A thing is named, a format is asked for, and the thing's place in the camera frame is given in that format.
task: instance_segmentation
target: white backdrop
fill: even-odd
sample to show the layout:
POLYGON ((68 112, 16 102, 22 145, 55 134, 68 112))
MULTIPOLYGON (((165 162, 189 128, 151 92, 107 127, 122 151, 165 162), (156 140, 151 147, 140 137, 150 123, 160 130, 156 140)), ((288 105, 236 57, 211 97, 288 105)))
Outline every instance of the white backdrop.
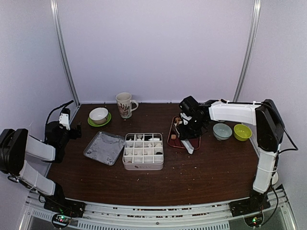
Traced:
MULTIPOLYGON (((298 229, 307 219, 307 2, 262 1, 255 47, 240 101, 271 98, 299 152, 285 152, 278 173, 298 229)), ((287 137, 283 148, 291 147, 287 137)))
MULTIPOLYGON (((0 0, 0 133, 27 128, 43 139, 49 112, 72 99, 50 1, 0 0)), ((76 107, 72 104, 72 114, 76 107)), ((59 118, 54 113, 51 121, 59 118)), ((41 173, 49 164, 28 158, 41 173)), ((0 229, 17 229, 29 190, 0 172, 0 229)))
POLYGON ((81 103, 233 99, 253 0, 62 0, 59 14, 81 103))

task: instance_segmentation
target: white mug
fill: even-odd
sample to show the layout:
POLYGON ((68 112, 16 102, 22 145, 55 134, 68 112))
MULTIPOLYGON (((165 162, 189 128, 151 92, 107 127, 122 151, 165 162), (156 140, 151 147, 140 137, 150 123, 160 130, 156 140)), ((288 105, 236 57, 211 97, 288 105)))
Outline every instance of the white mug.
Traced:
POLYGON ((139 103, 136 100, 132 100, 132 95, 128 92, 122 92, 116 96, 118 110, 122 118, 130 118, 132 111, 139 107, 139 103), (136 104, 136 107, 132 109, 132 103, 136 104))

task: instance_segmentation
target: mug handle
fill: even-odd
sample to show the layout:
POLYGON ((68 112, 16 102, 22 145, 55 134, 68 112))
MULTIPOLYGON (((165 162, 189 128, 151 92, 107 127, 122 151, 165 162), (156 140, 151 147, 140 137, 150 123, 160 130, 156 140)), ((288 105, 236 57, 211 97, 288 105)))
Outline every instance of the mug handle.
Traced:
POLYGON ((135 103, 136 107, 134 109, 131 108, 131 112, 139 108, 139 103, 136 100, 131 100, 131 103, 135 103))

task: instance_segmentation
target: table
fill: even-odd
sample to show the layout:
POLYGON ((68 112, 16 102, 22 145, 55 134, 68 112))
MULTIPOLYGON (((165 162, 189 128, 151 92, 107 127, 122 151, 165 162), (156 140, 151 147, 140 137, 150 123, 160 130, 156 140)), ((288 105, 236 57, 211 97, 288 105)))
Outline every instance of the table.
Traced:
POLYGON ((63 187, 67 198, 117 205, 204 204, 249 196, 258 165, 250 141, 240 142, 234 136, 218 141, 213 136, 213 123, 201 138, 201 148, 189 155, 166 142, 172 118, 179 112, 178 104, 141 103, 133 116, 124 120, 116 104, 81 105, 72 127, 82 122, 82 138, 69 141, 63 162, 52 164, 48 178, 63 187), (106 107, 112 114, 108 125, 87 124, 90 111, 96 107, 106 107), (85 157, 84 149, 100 130, 123 137, 127 133, 161 133, 163 169, 127 171, 122 154, 113 166, 85 157))

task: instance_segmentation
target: white grid organizer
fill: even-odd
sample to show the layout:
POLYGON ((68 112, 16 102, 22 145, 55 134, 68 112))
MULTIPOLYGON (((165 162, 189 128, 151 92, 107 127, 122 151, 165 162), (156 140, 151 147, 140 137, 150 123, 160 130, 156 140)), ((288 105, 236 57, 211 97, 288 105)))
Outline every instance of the white grid organizer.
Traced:
POLYGON ((123 163, 127 170, 160 170, 164 151, 160 133, 129 133, 126 135, 123 163))

